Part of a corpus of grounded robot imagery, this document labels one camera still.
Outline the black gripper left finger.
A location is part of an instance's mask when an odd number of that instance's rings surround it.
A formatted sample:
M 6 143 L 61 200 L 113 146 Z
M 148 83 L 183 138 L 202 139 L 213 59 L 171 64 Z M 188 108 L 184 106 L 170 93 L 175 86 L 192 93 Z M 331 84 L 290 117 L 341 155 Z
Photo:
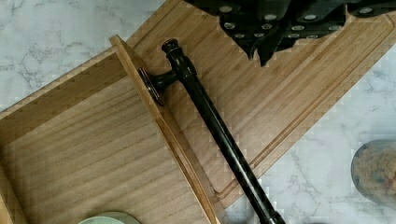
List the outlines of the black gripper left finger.
M 255 52 L 258 52 L 261 61 L 268 60 L 268 53 L 264 46 L 268 32 L 262 28 L 262 24 L 254 15 L 222 14 L 219 16 L 219 24 L 226 35 L 246 53 L 250 60 Z

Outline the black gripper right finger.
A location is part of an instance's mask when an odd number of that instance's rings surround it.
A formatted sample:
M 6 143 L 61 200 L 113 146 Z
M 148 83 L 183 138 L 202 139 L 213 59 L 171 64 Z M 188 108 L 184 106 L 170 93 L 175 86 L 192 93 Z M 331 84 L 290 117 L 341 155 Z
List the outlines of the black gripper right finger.
M 317 39 L 340 30 L 346 23 L 343 8 L 327 13 L 309 9 L 296 17 L 289 17 L 279 23 L 273 34 L 264 38 L 257 51 L 260 65 L 265 66 L 273 55 L 294 46 L 299 39 Z

